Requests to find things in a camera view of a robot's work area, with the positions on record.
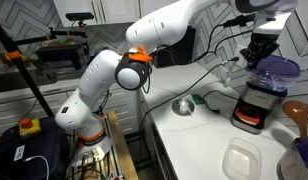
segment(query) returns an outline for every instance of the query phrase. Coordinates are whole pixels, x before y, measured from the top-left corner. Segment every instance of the purple blender lid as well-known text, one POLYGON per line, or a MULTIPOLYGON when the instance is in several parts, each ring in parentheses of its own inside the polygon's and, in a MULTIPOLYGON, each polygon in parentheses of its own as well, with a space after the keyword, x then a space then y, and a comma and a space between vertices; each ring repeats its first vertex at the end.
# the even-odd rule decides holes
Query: purple blender lid
MULTIPOLYGON (((248 72, 255 71, 248 67, 246 67, 245 70, 248 72)), ((261 60, 256 67, 256 71, 262 73, 267 72, 271 76, 280 78, 297 78, 301 74, 300 67, 297 63, 275 55, 271 55, 268 58, 261 60)))

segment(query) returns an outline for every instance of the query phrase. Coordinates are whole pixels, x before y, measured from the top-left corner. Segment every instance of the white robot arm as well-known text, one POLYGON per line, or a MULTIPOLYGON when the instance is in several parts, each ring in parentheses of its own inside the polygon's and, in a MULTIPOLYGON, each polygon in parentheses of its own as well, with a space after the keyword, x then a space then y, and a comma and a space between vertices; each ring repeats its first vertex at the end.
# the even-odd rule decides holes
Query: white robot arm
POLYGON ((96 147, 101 147, 104 153, 109 150, 110 141, 104 135, 102 122, 91 109, 115 79, 125 89, 140 88, 147 79, 149 54, 158 46, 178 42, 195 13, 220 2, 228 3, 242 13, 256 12, 251 43, 241 52, 252 68, 278 47, 276 40, 297 5, 297 0, 180 0, 134 23, 126 32, 129 52, 121 56, 105 50, 97 55, 81 78, 79 87, 56 115, 60 127, 78 130, 78 137, 85 145, 80 155, 96 147))

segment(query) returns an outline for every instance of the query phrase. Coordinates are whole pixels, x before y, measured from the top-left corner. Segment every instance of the green object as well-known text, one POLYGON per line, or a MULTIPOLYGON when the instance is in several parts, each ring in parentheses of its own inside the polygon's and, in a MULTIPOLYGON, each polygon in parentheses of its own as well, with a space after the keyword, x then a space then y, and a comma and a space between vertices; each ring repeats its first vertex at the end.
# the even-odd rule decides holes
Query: green object
POLYGON ((196 105, 205 104, 204 99, 199 94, 192 94, 192 98, 196 105))

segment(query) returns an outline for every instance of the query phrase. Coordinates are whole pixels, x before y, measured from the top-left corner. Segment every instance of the wooden spoon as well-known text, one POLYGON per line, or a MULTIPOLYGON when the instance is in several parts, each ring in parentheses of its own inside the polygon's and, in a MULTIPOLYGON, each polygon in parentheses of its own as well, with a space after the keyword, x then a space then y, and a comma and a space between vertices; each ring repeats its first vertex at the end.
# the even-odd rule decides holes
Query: wooden spoon
POLYGON ((282 106, 283 112, 291 118, 300 130, 300 138, 307 137, 308 105, 299 101, 288 101, 282 106))

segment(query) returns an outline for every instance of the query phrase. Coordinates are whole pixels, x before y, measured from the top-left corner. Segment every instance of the kitchen wall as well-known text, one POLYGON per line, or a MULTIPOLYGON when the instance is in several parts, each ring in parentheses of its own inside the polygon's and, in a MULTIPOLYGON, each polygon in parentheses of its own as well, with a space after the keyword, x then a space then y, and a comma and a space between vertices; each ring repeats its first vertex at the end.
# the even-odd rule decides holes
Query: kitchen wall
MULTIPOLYGON (((0 0, 0 24, 14 40, 45 36, 50 31, 49 27, 56 30, 69 30, 63 27, 53 0, 0 0)), ((88 38, 77 39, 89 43, 92 55, 103 47, 117 52, 126 51, 128 47, 125 41, 125 30, 130 25, 131 23, 88 26, 86 27, 88 38)), ((73 28, 73 30, 81 31, 80 28, 73 28)), ((66 38, 59 37, 59 40, 64 41, 66 38)), ((22 53, 32 58, 36 58, 35 50, 39 47, 40 43, 19 46, 22 53)), ((0 52, 3 51, 4 47, 0 42, 0 52)))
MULTIPOLYGON (((197 14, 192 21, 197 30, 194 57, 207 49, 209 34, 214 26, 238 15, 240 15, 238 12, 225 4, 215 5, 197 14)), ((220 39, 252 28, 252 24, 248 24, 247 27, 241 28, 217 29, 211 41, 212 50, 220 39)), ((217 55, 209 55, 199 64, 208 69, 214 64, 232 58, 242 47, 248 45, 249 37, 250 34, 224 41, 218 48, 217 55)), ((308 0, 299 0, 299 4, 287 22, 278 43, 281 46, 275 54, 296 61, 302 70, 297 84, 289 88, 289 95, 285 101, 298 100, 308 104, 308 0)), ((246 81, 246 73, 242 69, 245 64, 245 62, 240 61, 237 65, 232 66, 233 76, 229 85, 238 92, 242 91, 246 81)), ((225 73, 221 68, 213 73, 220 79, 224 79, 225 73)), ((286 118, 281 106, 278 106, 272 115, 278 117, 281 122, 297 132, 294 122, 286 118)))

